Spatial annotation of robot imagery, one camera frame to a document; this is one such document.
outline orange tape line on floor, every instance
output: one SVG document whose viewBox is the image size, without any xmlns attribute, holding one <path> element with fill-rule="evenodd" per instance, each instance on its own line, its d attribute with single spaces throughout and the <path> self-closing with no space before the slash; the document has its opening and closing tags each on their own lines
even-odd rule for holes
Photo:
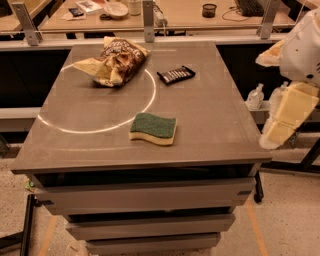
<svg viewBox="0 0 320 256">
<path fill-rule="evenodd" d="M 50 246 L 52 234 L 56 228 L 57 216 L 51 216 L 49 226 L 47 228 L 46 234 L 44 236 L 42 246 L 39 252 L 39 256 L 47 255 L 48 248 Z"/>
<path fill-rule="evenodd" d="M 262 256 L 268 256 L 268 251 L 267 251 L 266 245 L 264 243 L 263 236 L 262 236 L 262 233 L 260 231 L 260 228 L 259 228 L 259 225 L 258 225 L 258 222 L 256 219 L 256 215 L 254 214 L 252 204 L 249 199 L 247 200 L 245 205 L 247 207 L 249 218 L 250 218 L 252 226 L 253 226 L 253 231 L 254 231 L 254 234 L 255 234 L 257 242 L 258 242 L 259 251 Z"/>
</svg>

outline gray drawer front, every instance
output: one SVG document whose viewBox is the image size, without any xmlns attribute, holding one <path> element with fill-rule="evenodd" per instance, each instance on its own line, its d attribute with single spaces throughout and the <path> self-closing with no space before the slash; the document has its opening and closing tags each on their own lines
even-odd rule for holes
<svg viewBox="0 0 320 256">
<path fill-rule="evenodd" d="M 254 178 L 52 187 L 36 197 L 54 215 L 242 205 L 254 188 Z"/>
<path fill-rule="evenodd" d="M 100 240 L 222 232 L 234 220 L 233 214 L 145 218 L 69 223 L 66 229 L 77 240 Z"/>
<path fill-rule="evenodd" d="M 168 236 L 156 238 L 117 239 L 87 242 L 91 254 L 139 253 L 163 250 L 211 248 L 220 240 L 219 234 Z"/>
</svg>

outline yellow sponge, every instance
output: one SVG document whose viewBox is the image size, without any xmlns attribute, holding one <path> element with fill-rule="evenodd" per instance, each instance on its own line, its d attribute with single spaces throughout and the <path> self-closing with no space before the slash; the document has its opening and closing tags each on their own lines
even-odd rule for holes
<svg viewBox="0 0 320 256">
<path fill-rule="evenodd" d="M 130 129 L 130 139 L 143 139 L 161 146 L 173 144 L 177 120 L 163 118 L 149 113 L 135 116 Z"/>
</svg>

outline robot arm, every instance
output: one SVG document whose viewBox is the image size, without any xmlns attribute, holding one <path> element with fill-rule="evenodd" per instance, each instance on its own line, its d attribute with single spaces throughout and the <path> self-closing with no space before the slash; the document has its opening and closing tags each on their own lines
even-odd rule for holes
<svg viewBox="0 0 320 256">
<path fill-rule="evenodd" d="M 288 34 L 258 56 L 263 66 L 279 66 L 293 82 L 283 92 L 275 113 L 267 120 L 260 145 L 275 149 L 286 142 L 319 103 L 320 8 L 310 11 Z"/>
</svg>

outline gray tabletop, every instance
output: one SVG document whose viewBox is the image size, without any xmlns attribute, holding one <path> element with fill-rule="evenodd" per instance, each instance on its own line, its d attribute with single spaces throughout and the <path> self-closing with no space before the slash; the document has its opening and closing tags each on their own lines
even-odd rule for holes
<svg viewBox="0 0 320 256">
<path fill-rule="evenodd" d="M 266 162 L 259 131 L 214 43 L 142 44 L 151 54 L 128 84 L 97 88 L 70 64 L 103 45 L 75 46 L 17 156 L 15 173 Z M 192 79 L 166 86 L 156 72 L 185 65 Z M 139 112 L 177 118 L 174 144 L 129 139 Z"/>
</svg>

